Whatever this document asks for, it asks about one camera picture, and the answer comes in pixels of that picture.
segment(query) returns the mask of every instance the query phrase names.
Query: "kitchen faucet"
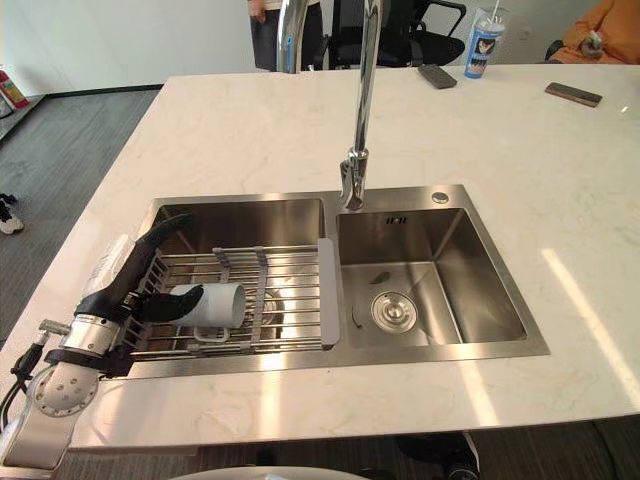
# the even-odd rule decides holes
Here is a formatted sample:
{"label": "kitchen faucet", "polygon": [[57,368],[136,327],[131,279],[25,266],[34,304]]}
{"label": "kitchen faucet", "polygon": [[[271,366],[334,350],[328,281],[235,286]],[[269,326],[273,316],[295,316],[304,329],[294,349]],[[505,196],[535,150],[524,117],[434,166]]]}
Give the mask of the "kitchen faucet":
{"label": "kitchen faucet", "polygon": [[[353,147],[347,159],[340,163],[342,177],[342,204],[348,210],[359,210],[364,204],[364,179],[369,151],[365,146],[373,77],[378,58],[378,40],[381,29],[383,0],[364,0],[362,54],[360,57],[360,83],[356,131]],[[302,52],[302,31],[309,0],[283,0],[278,24],[276,66],[279,72],[298,73]]]}

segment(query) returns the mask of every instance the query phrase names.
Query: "gray rack handle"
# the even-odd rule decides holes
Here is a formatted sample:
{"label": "gray rack handle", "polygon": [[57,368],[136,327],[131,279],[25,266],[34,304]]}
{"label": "gray rack handle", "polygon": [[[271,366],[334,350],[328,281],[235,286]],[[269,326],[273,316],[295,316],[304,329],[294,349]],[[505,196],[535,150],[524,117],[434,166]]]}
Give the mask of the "gray rack handle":
{"label": "gray rack handle", "polygon": [[320,278],[320,337],[323,346],[333,346],[340,340],[338,284],[333,242],[318,239],[318,277]]}

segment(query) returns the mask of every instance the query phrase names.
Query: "white cup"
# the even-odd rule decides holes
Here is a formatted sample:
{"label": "white cup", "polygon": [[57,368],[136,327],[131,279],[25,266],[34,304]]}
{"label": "white cup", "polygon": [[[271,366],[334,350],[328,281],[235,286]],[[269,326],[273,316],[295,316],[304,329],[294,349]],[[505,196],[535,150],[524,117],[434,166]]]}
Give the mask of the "white cup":
{"label": "white cup", "polygon": [[[173,295],[182,295],[194,285],[177,285]],[[176,326],[194,327],[194,337],[200,342],[221,343],[229,339],[229,329],[238,328],[244,320],[246,298],[240,283],[205,283],[204,293],[195,308],[184,317],[171,323]],[[221,328],[222,337],[208,336],[201,328]]]}

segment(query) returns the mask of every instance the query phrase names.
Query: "robotic hand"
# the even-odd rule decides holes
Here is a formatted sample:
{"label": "robotic hand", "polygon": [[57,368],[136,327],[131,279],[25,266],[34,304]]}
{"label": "robotic hand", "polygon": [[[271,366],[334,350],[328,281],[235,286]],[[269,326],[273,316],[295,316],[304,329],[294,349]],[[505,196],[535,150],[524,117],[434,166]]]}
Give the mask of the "robotic hand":
{"label": "robotic hand", "polygon": [[[50,478],[78,417],[96,396],[99,379],[129,373],[134,347],[119,334],[130,316],[138,322],[168,322],[196,306],[201,286],[180,296],[136,292],[156,249],[189,220],[189,214],[172,217],[138,239],[113,281],[82,299],[70,326],[41,323],[39,337],[11,370],[17,380],[0,407],[0,478]],[[32,379],[51,334],[63,336],[62,341],[45,357],[51,366]],[[9,406],[20,390],[26,393],[24,409],[8,423]]]}

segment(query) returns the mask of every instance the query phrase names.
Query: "white countertop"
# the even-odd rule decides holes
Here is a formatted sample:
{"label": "white countertop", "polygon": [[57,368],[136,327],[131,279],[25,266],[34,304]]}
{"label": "white countertop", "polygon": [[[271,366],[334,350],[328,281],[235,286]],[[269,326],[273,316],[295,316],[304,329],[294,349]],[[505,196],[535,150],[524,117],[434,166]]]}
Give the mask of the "white countertop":
{"label": "white countertop", "polygon": [[[490,66],[435,90],[379,70],[368,187],[464,184],[544,336],[541,357],[103,383],[72,446],[186,446],[473,429],[640,412],[640,67]],[[172,78],[0,352],[67,322],[154,197],[337,190],[357,71]],[[599,93],[595,109],[543,93]]]}

